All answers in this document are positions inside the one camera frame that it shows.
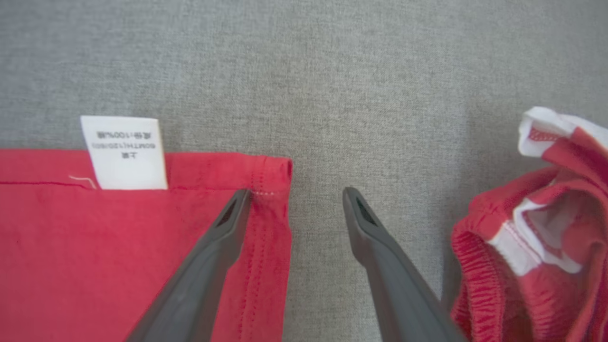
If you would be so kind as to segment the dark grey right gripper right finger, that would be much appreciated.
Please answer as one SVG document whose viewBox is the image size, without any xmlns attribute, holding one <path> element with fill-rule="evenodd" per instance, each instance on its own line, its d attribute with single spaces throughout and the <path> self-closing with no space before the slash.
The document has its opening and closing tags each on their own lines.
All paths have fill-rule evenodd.
<svg viewBox="0 0 608 342">
<path fill-rule="evenodd" d="M 342 203 L 351 250 L 367 273 L 383 342 L 468 342 L 356 188 Z"/>
</svg>

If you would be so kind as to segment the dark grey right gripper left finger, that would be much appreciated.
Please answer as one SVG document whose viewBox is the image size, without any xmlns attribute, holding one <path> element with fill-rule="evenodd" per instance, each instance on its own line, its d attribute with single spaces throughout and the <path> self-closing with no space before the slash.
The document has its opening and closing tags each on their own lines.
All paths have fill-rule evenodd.
<svg viewBox="0 0 608 342">
<path fill-rule="evenodd" d="M 250 197 L 235 191 L 126 342 L 210 342 L 227 272 L 245 241 Z"/>
</svg>

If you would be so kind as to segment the red basketball jersey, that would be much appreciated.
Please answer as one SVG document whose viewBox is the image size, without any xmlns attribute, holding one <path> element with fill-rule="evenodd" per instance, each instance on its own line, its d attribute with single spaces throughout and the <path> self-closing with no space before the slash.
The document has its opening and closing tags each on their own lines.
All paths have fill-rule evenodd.
<svg viewBox="0 0 608 342">
<path fill-rule="evenodd" d="M 292 160 L 165 153 L 157 119 L 80 123 L 86 150 L 0 149 L 0 342 L 124 342 L 240 189 L 210 342 L 282 342 Z"/>
</svg>

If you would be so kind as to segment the red shorts with white stripe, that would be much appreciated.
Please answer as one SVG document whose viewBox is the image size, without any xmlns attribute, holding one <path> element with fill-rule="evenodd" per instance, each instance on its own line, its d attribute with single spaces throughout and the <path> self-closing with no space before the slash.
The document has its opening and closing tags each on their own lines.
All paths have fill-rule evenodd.
<svg viewBox="0 0 608 342">
<path fill-rule="evenodd" d="M 545 107 L 518 150 L 549 167 L 476 196 L 451 245 L 473 342 L 608 342 L 608 129 Z"/>
</svg>

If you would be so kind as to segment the grey fabric sofa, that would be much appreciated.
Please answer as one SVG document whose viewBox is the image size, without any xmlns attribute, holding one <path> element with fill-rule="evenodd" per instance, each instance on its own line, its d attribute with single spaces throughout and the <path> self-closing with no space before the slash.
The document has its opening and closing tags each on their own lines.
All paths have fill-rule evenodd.
<svg viewBox="0 0 608 342">
<path fill-rule="evenodd" d="M 471 199 L 543 167 L 534 106 L 608 128 L 608 0 L 0 1 L 0 148 L 139 115 L 167 152 L 293 160 L 287 342 L 381 342 L 346 186 L 451 307 Z"/>
</svg>

